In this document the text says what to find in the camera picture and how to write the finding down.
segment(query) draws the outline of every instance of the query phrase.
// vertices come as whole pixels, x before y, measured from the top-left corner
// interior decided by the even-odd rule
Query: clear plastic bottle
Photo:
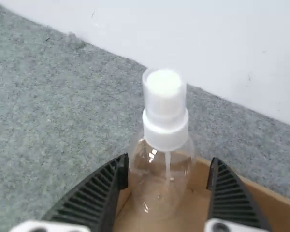
[[[195,162],[186,84],[171,70],[143,74],[143,128],[129,149],[129,185],[143,216],[165,219],[178,207]]]

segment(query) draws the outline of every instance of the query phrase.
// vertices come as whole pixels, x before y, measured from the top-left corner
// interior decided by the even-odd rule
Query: white spray nozzle
[[[145,139],[160,150],[179,148],[188,138],[186,83],[173,70],[147,70],[143,87]]]

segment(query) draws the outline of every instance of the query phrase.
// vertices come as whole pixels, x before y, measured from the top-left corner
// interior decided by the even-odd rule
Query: brown cardboard
[[[210,191],[206,189],[210,162],[198,157],[187,191],[176,214],[164,221],[148,223],[133,207],[131,190],[121,191],[114,232],[203,232]],[[290,232],[290,200],[241,177],[267,217],[273,232]]]

